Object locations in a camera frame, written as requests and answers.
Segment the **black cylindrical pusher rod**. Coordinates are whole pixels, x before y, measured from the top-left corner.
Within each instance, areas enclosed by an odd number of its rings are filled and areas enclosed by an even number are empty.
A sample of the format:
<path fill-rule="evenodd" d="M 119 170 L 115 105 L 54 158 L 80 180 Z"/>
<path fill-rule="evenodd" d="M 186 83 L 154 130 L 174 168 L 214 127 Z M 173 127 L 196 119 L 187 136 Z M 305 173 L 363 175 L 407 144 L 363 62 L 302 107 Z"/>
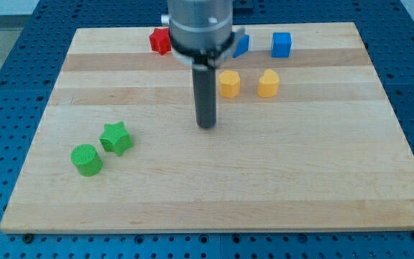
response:
<path fill-rule="evenodd" d="M 193 69 L 192 76 L 196 122 L 208 129 L 216 124 L 216 72 Z"/>

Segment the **blue block behind arm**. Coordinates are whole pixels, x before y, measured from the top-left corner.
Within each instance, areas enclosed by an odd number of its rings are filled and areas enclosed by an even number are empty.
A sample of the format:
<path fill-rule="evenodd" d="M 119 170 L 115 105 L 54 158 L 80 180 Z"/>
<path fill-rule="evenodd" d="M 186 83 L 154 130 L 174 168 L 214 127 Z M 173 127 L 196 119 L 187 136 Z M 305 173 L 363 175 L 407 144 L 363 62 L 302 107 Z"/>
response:
<path fill-rule="evenodd" d="M 236 46 L 233 58 L 238 58 L 240 55 L 249 51 L 249 35 L 244 35 Z"/>

